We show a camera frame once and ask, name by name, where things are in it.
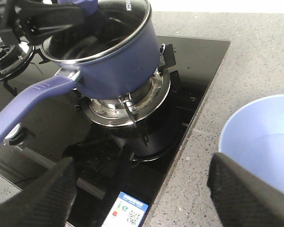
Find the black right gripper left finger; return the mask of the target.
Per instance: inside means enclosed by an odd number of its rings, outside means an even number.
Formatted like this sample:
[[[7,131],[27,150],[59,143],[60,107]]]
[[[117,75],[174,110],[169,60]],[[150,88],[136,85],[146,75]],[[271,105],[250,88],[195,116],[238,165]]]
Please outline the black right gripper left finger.
[[[63,227],[76,193],[73,159],[64,158],[0,204],[0,227]]]

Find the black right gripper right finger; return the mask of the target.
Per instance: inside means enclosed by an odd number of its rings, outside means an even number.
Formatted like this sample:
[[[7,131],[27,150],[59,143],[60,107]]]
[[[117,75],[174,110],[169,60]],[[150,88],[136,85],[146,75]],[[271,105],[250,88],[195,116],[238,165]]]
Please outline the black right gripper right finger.
[[[207,186],[224,227],[284,227],[284,193],[214,153]]]

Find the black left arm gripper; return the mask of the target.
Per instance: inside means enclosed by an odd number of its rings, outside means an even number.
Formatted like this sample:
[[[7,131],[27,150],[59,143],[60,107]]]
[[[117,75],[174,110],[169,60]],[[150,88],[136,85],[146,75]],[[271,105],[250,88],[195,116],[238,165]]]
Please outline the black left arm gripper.
[[[4,44],[16,45],[25,37],[39,45],[50,36],[84,22],[83,10],[74,4],[44,4],[8,0],[4,9]]]

